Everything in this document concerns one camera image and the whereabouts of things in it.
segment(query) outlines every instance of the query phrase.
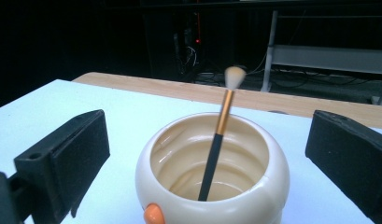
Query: cream ceramic pot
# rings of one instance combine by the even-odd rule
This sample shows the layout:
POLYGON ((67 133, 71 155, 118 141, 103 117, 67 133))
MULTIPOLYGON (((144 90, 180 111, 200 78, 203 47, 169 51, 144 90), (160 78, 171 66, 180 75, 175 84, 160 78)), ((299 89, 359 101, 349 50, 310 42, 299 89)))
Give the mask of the cream ceramic pot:
POLYGON ((276 140, 250 120, 228 119, 207 202, 198 202, 218 113, 166 125, 146 144, 135 173, 147 223, 280 223, 290 174, 276 140))

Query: white table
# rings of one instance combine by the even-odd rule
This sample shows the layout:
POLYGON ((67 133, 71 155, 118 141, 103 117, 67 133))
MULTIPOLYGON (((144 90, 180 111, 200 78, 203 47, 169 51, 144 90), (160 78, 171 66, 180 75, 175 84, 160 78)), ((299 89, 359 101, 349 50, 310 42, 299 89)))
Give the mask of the white table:
MULTIPOLYGON (((189 114, 218 112, 220 106, 55 80, 0 108, 0 171, 13 175, 16 156, 74 116, 95 109, 106 113, 111 156, 77 217, 68 215, 63 223, 144 223, 134 187, 140 151, 165 124, 189 114)), ((304 155, 311 118, 240 107, 233 107, 232 114, 260 124, 284 150, 290 196, 282 223, 372 223, 304 155)))

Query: wooden tabletop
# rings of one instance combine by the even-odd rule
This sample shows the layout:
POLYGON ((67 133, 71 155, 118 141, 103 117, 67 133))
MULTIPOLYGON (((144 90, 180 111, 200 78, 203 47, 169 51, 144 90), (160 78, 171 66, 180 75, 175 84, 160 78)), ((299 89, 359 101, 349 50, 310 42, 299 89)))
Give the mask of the wooden tabletop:
MULTIPOLYGON (((73 81, 211 104, 221 104, 225 92, 225 88, 222 87, 104 73, 88 73, 73 81)), ((246 90, 236 91, 233 105, 263 111, 280 111, 307 118, 312 118, 315 110, 325 110, 354 119, 369 127, 382 128, 382 105, 364 105, 246 90)))

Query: makeup brush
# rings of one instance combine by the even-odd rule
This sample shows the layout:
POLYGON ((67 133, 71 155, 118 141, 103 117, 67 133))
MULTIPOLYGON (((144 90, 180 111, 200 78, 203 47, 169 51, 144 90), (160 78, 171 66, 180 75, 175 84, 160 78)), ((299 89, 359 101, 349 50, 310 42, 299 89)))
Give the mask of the makeup brush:
POLYGON ((208 193, 217 167, 220 146, 225 133, 226 123, 232 105, 234 90, 243 82, 246 72, 239 67, 229 67, 225 70, 226 92, 223 98, 222 107, 219 112, 217 129, 213 138, 213 143, 208 154, 207 165, 205 166, 205 175, 203 176, 202 186, 200 188, 198 201, 207 201, 208 193))

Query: gold ferrule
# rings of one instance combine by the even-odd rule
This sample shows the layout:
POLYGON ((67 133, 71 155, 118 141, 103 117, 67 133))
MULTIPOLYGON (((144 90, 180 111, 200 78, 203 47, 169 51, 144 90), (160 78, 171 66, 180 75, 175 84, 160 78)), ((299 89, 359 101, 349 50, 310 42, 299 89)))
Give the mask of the gold ferrule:
POLYGON ((225 97, 223 98, 222 108, 220 109, 219 119, 217 124, 217 134, 223 135, 225 133, 226 123, 231 110, 232 99, 234 91, 226 90, 225 97))

